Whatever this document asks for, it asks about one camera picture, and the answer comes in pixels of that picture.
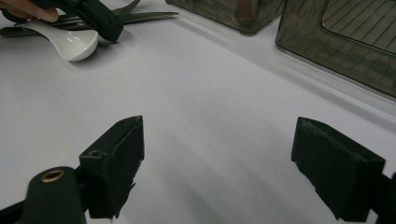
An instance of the clear plastic container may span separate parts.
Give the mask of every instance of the clear plastic container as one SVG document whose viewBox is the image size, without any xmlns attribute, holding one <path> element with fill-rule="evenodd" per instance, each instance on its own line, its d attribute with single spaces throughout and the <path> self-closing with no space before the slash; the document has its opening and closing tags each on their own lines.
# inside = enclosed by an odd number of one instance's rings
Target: clear plastic container
<svg viewBox="0 0 396 224">
<path fill-rule="evenodd" d="M 165 0 L 239 31 L 255 35 L 282 13 L 284 0 Z"/>
<path fill-rule="evenodd" d="M 396 1 L 288 0 L 276 44 L 396 98 Z"/>
</svg>

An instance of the white table surface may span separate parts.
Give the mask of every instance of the white table surface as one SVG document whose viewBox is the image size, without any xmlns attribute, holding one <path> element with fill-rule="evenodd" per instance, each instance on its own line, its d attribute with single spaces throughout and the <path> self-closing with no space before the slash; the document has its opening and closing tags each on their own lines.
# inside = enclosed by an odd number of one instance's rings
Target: white table surface
<svg viewBox="0 0 396 224">
<path fill-rule="evenodd" d="M 0 207 L 23 200 L 39 172 L 77 167 L 111 125 L 136 115 L 146 159 L 113 223 L 343 223 L 290 160 L 298 117 L 333 126 L 385 158 L 387 176 L 396 171 L 395 102 L 280 51 L 279 19 L 246 37 L 160 0 L 136 11 L 159 10 L 180 15 L 127 25 L 117 44 L 77 63 L 39 36 L 0 38 Z"/>
</svg>

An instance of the spoon bowl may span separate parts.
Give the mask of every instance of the spoon bowl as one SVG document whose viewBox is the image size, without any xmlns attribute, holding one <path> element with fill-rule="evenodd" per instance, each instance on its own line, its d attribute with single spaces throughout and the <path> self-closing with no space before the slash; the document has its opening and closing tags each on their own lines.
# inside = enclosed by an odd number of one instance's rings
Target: spoon bowl
<svg viewBox="0 0 396 224">
<path fill-rule="evenodd" d="M 94 30 L 64 31 L 41 21 L 28 21 L 24 28 L 45 36 L 67 61 L 79 61 L 90 56 L 95 51 L 99 39 L 99 34 Z"/>
</svg>

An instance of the utensil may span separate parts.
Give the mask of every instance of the utensil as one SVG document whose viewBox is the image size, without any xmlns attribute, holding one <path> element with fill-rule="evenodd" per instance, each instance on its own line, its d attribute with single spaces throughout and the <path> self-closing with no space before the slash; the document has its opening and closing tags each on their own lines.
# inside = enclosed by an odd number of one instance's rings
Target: utensil
<svg viewBox="0 0 396 224">
<path fill-rule="evenodd" d="M 137 6 L 137 4 L 139 4 L 139 2 L 140 2 L 140 0 L 134 0 L 132 3 L 128 4 L 125 7 L 119 7 L 119 8 L 113 9 L 111 11 L 114 14 L 116 14 L 117 16 L 128 14 Z M 38 20 L 43 21 L 44 23 L 46 23 L 50 26 L 69 24 L 69 23 L 73 23 L 73 22 L 82 22 L 81 19 L 75 13 L 61 15 L 61 16 L 59 16 L 59 18 L 56 22 L 44 21 L 41 19 L 38 19 Z M 14 24 L 14 26 L 22 26 L 23 24 L 24 24 L 24 21 L 17 22 Z"/>
<path fill-rule="evenodd" d="M 98 44 L 94 30 L 64 31 L 48 26 L 41 21 L 28 21 L 24 28 L 39 32 L 46 37 L 67 61 L 79 61 L 90 56 Z"/>
<path fill-rule="evenodd" d="M 170 18 L 177 15 L 176 12 L 144 12 L 144 13 L 134 13 L 134 14 L 124 14 L 120 15 L 120 19 L 123 24 L 131 24 L 141 21 L 152 21 L 160 20 L 164 18 Z M 16 23 L 16 27 L 4 27 L 0 29 L 0 35 L 3 37 L 18 37 L 18 36 L 29 36 L 29 35 L 39 35 L 39 33 L 33 30 L 23 29 L 21 23 Z M 79 31 L 92 29 L 91 26 L 85 24 L 81 20 L 76 18 L 69 18 L 62 22 L 53 23 L 51 26 L 56 27 L 61 30 L 68 31 Z"/>
</svg>

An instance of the plastic spoon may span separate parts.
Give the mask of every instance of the plastic spoon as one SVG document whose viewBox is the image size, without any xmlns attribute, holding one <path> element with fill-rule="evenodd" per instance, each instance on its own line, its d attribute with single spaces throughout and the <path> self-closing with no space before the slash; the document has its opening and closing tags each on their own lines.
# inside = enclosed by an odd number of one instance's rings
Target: plastic spoon
<svg viewBox="0 0 396 224">
<path fill-rule="evenodd" d="M 41 21 L 28 21 L 24 28 L 45 36 L 67 61 L 79 61 L 90 56 L 98 44 L 98 33 L 94 30 L 64 31 L 48 26 Z"/>
</svg>

